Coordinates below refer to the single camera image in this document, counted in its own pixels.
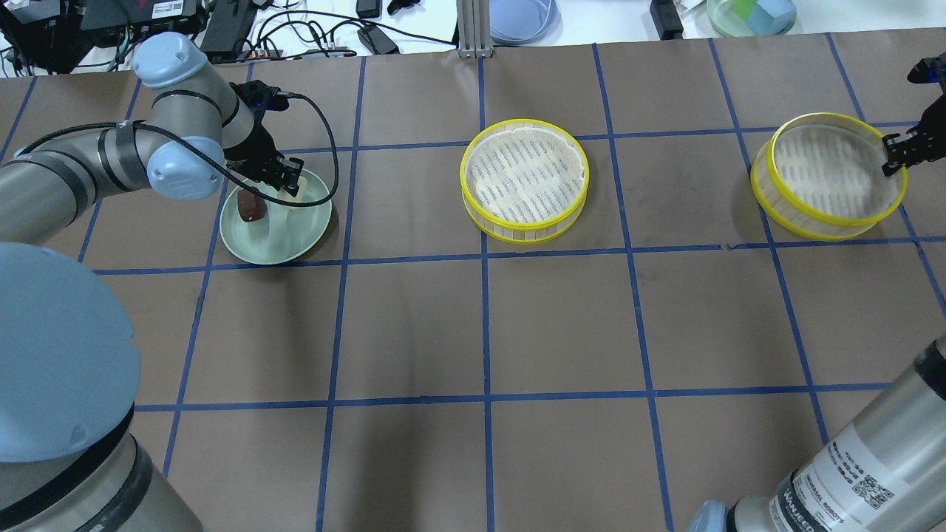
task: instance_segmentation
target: light blue cap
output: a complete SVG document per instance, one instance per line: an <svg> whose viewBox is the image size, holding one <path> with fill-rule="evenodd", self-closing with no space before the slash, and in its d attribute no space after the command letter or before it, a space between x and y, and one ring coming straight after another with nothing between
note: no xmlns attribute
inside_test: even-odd
<svg viewBox="0 0 946 532"><path fill-rule="evenodd" d="M223 166L223 148L205 136L184 137L194 148ZM151 187L173 200L202 200L220 188L223 175L177 142L167 142L148 160Z"/></svg>
<svg viewBox="0 0 946 532"><path fill-rule="evenodd" d="M147 39L134 54L131 68L151 89L161 89L190 78L207 64L190 39L168 31Z"/></svg>
<svg viewBox="0 0 946 532"><path fill-rule="evenodd" d="M706 501L693 516L687 532L725 532L726 505L719 501Z"/></svg>
<svg viewBox="0 0 946 532"><path fill-rule="evenodd" d="M745 23L756 35L776 35L794 18L792 0L759 0Z"/></svg>
<svg viewBox="0 0 946 532"><path fill-rule="evenodd" d="M138 391L133 334L97 275L0 242L0 462L66 456L117 426Z"/></svg>

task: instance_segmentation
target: grid square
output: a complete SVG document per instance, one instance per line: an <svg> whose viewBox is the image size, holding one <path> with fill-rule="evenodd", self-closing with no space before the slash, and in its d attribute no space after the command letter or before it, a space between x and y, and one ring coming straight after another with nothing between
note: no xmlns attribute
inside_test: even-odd
<svg viewBox="0 0 946 532"><path fill-rule="evenodd" d="M482 393L478 260L348 268L338 397Z"/></svg>
<svg viewBox="0 0 946 532"><path fill-rule="evenodd" d="M3 80L4 105L0 107L0 150L3 149L2 143L7 142L7 137L13 128L13 122L20 113L20 105L23 103L23 98L26 97L26 91L29 90L29 83L30 80L26 78ZM13 152L18 148L10 144L8 147L9 153L4 153L4 160L12 158Z"/></svg>
<svg viewBox="0 0 946 532"><path fill-rule="evenodd" d="M325 186L331 190L334 175L334 164L332 163L331 153L306 153L293 154L293 157L299 157L305 162L303 168L308 168L316 173ZM340 260L345 244L345 217L348 213L348 184L351 182L351 160L350 152L339 153L339 189L332 197L332 216L328 220L328 227L325 234L311 249L294 258L291 262L316 261L316 260ZM227 184L227 195L234 190L235 185ZM240 258L234 257L227 246L223 243L223 238L217 234L217 247L214 248L214 264L246 264Z"/></svg>
<svg viewBox="0 0 946 532"><path fill-rule="evenodd" d="M43 243L43 247L54 249L67 257L79 258L82 251L82 243L85 242L85 234L89 230L89 222L92 220L92 212L96 206L92 205L85 209L81 216L76 218L75 222L63 227L49 240Z"/></svg>
<svg viewBox="0 0 946 532"><path fill-rule="evenodd" d="M943 331L913 244L779 255L816 383L891 381Z"/></svg>
<svg viewBox="0 0 946 532"><path fill-rule="evenodd" d="M124 120L136 83L133 72L39 76L9 144L8 155L62 128ZM12 110L14 116L19 103Z"/></svg>
<svg viewBox="0 0 946 532"><path fill-rule="evenodd" d="M818 392L818 404L828 429L828 437L834 437L841 432L841 429L879 395L881 392L878 390Z"/></svg>
<svg viewBox="0 0 946 532"><path fill-rule="evenodd" d="M735 134L616 142L636 247L765 241Z"/></svg>
<svg viewBox="0 0 946 532"><path fill-rule="evenodd" d="M219 194L197 202L154 190L105 198L89 239L89 268L181 268L207 262Z"/></svg>
<svg viewBox="0 0 946 532"><path fill-rule="evenodd" d="M919 121L923 110L942 96L935 83L919 86L906 80L914 64L946 48L942 27L833 33L832 38L867 120Z"/></svg>
<svg viewBox="0 0 946 532"><path fill-rule="evenodd" d="M768 250L635 261L654 387L805 383Z"/></svg>
<svg viewBox="0 0 946 532"><path fill-rule="evenodd" d="M184 412L168 476L208 530L311 532L324 409Z"/></svg>
<svg viewBox="0 0 946 532"><path fill-rule="evenodd" d="M769 495L821 449L807 394L657 399L674 523L707 499Z"/></svg>
<svg viewBox="0 0 946 532"><path fill-rule="evenodd" d="M923 252L930 263L937 284L942 290L946 288L946 242L924 242Z"/></svg>
<svg viewBox="0 0 946 532"><path fill-rule="evenodd" d="M492 391L644 387L625 255L489 261Z"/></svg>
<svg viewBox="0 0 946 532"><path fill-rule="evenodd" d="M614 132L732 128L707 42L599 45Z"/></svg>
<svg viewBox="0 0 946 532"><path fill-rule="evenodd" d="M311 98L325 113L336 144L351 146L355 134L360 70L361 61L355 58L262 62L254 66L253 77L286 92ZM263 126L272 134L280 150L329 146L328 134L318 114L299 99L290 100L287 111L266 113Z"/></svg>
<svg viewBox="0 0 946 532"><path fill-rule="evenodd" d="M772 135L775 132L771 133L744 133L743 140L745 142L746 152L749 154L749 161L754 162L756 155L759 153L759 150L772 138ZM913 169L910 169L911 179L909 190L912 191L916 181L912 179ZM758 204L755 195L751 192L749 194L749 201ZM785 229L778 222L776 222L771 217L768 217L769 227L772 230L772 239L776 242L797 242L807 240L801 235L796 235L795 233ZM884 218L879 223L871 227L866 233L857 237L857 239L904 239L909 238L910 232L906 229L906 224L903 223L903 218L899 212L895 212L890 216Z"/></svg>
<svg viewBox="0 0 946 532"><path fill-rule="evenodd" d="M350 257L478 254L458 181L463 148L358 155Z"/></svg>
<svg viewBox="0 0 946 532"><path fill-rule="evenodd" d="M243 83L246 81L248 66L245 64L217 66L216 68L225 81L232 81L233 83ZM154 97L156 96L158 95L155 91L145 85L141 85L138 89L138 98L134 101L134 109L131 110L131 118L135 120L147 120L151 118L151 104L154 103Z"/></svg>
<svg viewBox="0 0 946 532"><path fill-rule="evenodd" d="M340 269L213 272L186 402L328 397Z"/></svg>
<svg viewBox="0 0 946 532"><path fill-rule="evenodd" d="M741 127L778 127L817 112L857 116L824 35L713 42Z"/></svg>
<svg viewBox="0 0 946 532"><path fill-rule="evenodd" d="M134 326L131 342L141 354L139 404L173 404L203 274L104 275Z"/></svg>
<svg viewBox="0 0 946 532"><path fill-rule="evenodd" d="M575 136L607 133L591 46L557 46L554 54L550 60L542 48L497 48L483 62L486 125L537 118Z"/></svg>
<svg viewBox="0 0 946 532"><path fill-rule="evenodd" d="M511 244L488 239L486 245L490 253L624 247L610 145L606 140L586 140L581 144L588 158L590 174L585 206L575 224L565 234L538 244Z"/></svg>
<svg viewBox="0 0 946 532"><path fill-rule="evenodd" d="M664 530L646 399L493 403L496 528Z"/></svg>
<svg viewBox="0 0 946 532"><path fill-rule="evenodd" d="M173 422L173 412L135 412L131 419L129 432L145 448L158 469L165 461L167 439L170 438Z"/></svg>
<svg viewBox="0 0 946 532"><path fill-rule="evenodd" d="M324 530L486 530L482 408L336 410Z"/></svg>
<svg viewBox="0 0 946 532"><path fill-rule="evenodd" d="M475 61L455 51L363 61L360 146L469 141L480 130Z"/></svg>
<svg viewBox="0 0 946 532"><path fill-rule="evenodd" d="M907 128L885 130L884 133L904 133ZM943 161L923 163L911 167L910 184L903 207L918 237L946 237L946 217L942 213L942 178L946 168Z"/></svg>

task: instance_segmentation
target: brown table surface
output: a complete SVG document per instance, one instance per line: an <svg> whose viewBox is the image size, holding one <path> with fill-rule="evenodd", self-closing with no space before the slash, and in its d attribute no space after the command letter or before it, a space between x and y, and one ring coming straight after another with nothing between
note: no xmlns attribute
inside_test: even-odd
<svg viewBox="0 0 946 532"><path fill-rule="evenodd" d="M905 131L939 91L905 75L944 49L934 28L221 68L325 109L324 239L252 267L219 240L222 194L142 191L47 245L128 309L132 431L208 530L681 531L771 492L944 330L946 164L830 245L760 216L746 177L797 115ZM0 87L8 159L153 96L127 73ZM591 164L582 217L535 247L484 237L457 183L465 144L519 116ZM265 123L330 176L304 104Z"/></svg>

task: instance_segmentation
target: brown food item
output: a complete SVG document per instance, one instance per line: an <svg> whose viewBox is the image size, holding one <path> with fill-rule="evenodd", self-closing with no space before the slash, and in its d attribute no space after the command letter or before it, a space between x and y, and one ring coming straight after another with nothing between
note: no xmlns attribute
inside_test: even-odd
<svg viewBox="0 0 946 532"><path fill-rule="evenodd" d="M244 222L266 218L266 202L249 190L240 190L236 194L236 210Z"/></svg>

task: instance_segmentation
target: yellow rim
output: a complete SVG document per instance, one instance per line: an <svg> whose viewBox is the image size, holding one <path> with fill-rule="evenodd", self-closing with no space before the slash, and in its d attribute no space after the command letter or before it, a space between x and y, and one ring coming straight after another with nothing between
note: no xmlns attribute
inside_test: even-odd
<svg viewBox="0 0 946 532"><path fill-rule="evenodd" d="M480 221L477 220L476 218L474 218L473 216L470 216L470 220L472 220L473 223L474 223L477 227L479 227L481 231L483 231L483 233L486 233L487 235L489 235L490 237L492 237L492 238L494 238L494 239L501 240L501 241L506 242L506 243L509 243L509 244L526 244L526 245L540 244L540 243L542 243L542 242L548 242L549 240L557 239L557 238L561 237L562 235L564 235L566 231L568 231L569 229L571 229L571 227L575 224L575 222L578 222L578 218L576 217L574 220L571 221L571 223L569 223L568 225L566 225L565 227L563 227L561 231L555 233L554 235L551 235L551 236L548 236L548 237L545 237L545 238L542 238L542 239L536 239L536 240L516 240L516 239L507 239L507 238L505 238L505 237L502 236L502 235L497 235L496 233L490 231L489 229L486 229L485 227L482 226L482 224L480 223Z"/></svg>
<svg viewBox="0 0 946 532"><path fill-rule="evenodd" d="M758 161L759 157L761 156L762 154L760 153L759 156L756 157L756 160ZM821 235L814 231L809 231L808 229L803 229L801 227L798 227L797 225L789 222L787 218L782 216L781 213L779 213L779 211L775 210L775 207L773 207L768 202L768 200L765 199L765 195L762 194L762 187L759 185L759 175L758 175L758 172L756 171L756 168L757 168L756 165L752 166L751 179L749 180L752 184L752 193L756 196L756 200L762 206L762 210L765 211L765 214L769 215L769 217L771 217L772 220L775 220L779 225L795 233L796 235L799 235L806 239L837 242L840 240L853 239L854 237L864 234L868 229L870 229L870 227L872 227L871 225L864 231L861 231L855 235L848 235L844 237L837 237L835 235Z"/></svg>
<svg viewBox="0 0 946 532"><path fill-rule="evenodd" d="M786 131L794 128L799 121L807 122L807 121L812 120L813 118L826 118L826 117L834 118L834 119L840 120L841 122L847 123L848 125L851 125L855 128L866 130L870 132L871 134L875 135L878 139L881 139L884 137L883 133L870 127L868 124L856 118L851 118L850 116L846 116L846 115L839 115L837 113L811 113L808 115L802 115L797 118L793 118L789 120L788 122L785 122L777 131L775 131L775 134L772 135L771 140L769 140L768 145L765 148L765 165L768 168L769 179L772 180L772 184L775 185L775 188L779 191L779 194L781 194L783 198L788 200L788 203L792 204L794 208L800 210L802 213L810 216L811 218L814 218L815 220L819 222L830 223L831 225L840 225L842 227L856 227L858 225L874 224L890 216L890 214L893 213L893 211L897 210L897 207L900 206L901 201L903 201L903 195L906 194L906 185L907 185L906 168L901 168L900 170L900 175L901 175L900 194L897 196L897 199L893 202L893 204L891 204L890 207L886 211L884 211L883 213L877 216L873 216L870 218L862 218L862 219L840 218L828 213L821 212L811 207L810 205L804 203L803 201L801 201L801 199L795 195L795 192L793 192L788 187L788 185L786 185L785 182L782 181L781 176L779 175L779 171L776 169L776 166L775 166L775 143L779 140L779 136L781 136L782 133L785 133ZM775 218L776 221L779 218L781 218L781 215L778 215L778 213L770 212L769 214L772 216L772 218ZM820 239L830 239L830 238L838 239L837 237L821 237L821 236L819 236L819 238Z"/></svg>
<svg viewBox="0 0 946 532"><path fill-rule="evenodd" d="M572 204L565 212L556 216L555 218L552 218L550 220L545 220L543 222L533 222L533 223L509 222L508 220L503 220L502 218L498 218L494 216L493 214L487 212L486 209L484 209L480 204L478 204L476 200L473 199L473 194L470 193L469 187L466 185L466 162L473 148L475 148L478 144L480 144L480 141L482 141L488 134L492 133L496 129L501 128L503 126L507 126L509 124L514 124L514 123L519 123L519 124L532 123L532 124L538 124L547 128L551 128L552 130L555 130L556 132L564 135L566 138L571 140L571 142L574 143L575 148L582 155L582 161L585 163L585 172L584 172L585 182L582 184L582 190L581 192L578 193L578 197L575 199L575 203ZM481 131L480 134L476 135L476 137L473 138L473 141L469 143L469 145L466 147L466 151L464 151L464 158L460 162L460 187L463 189L464 198L466 198L466 201L469 203L469 205L473 207L473 210L475 210L477 214L479 214L483 218L489 220L495 225L498 225L499 227L504 227L506 229L513 229L517 231L537 231L539 229L545 229L546 227L549 227L550 225L555 225L561 222L562 220L568 218L569 216L571 216L571 214L573 214L575 210L578 209L578 207L585 201L585 197L588 191L589 176L590 176L590 168L588 168L588 158L587 158L587 155L585 155L585 149L582 148L582 145L578 143L575 137L571 136L568 132L566 132L565 130L563 130L562 128L554 124L550 124L549 122L545 122L542 120L536 120L534 118L513 118L512 120L503 120L497 124L493 124L492 126L486 128L485 130ZM486 231L485 229L483 229L483 231L496 237L496 235L493 235L493 233ZM530 242L539 243L542 241L551 240L555 238L555 236L557 236L557 234L547 239L530 240ZM512 243L523 243L520 240L508 240L508 239L504 239L500 237L496 237L496 238L503 241L512 242Z"/></svg>

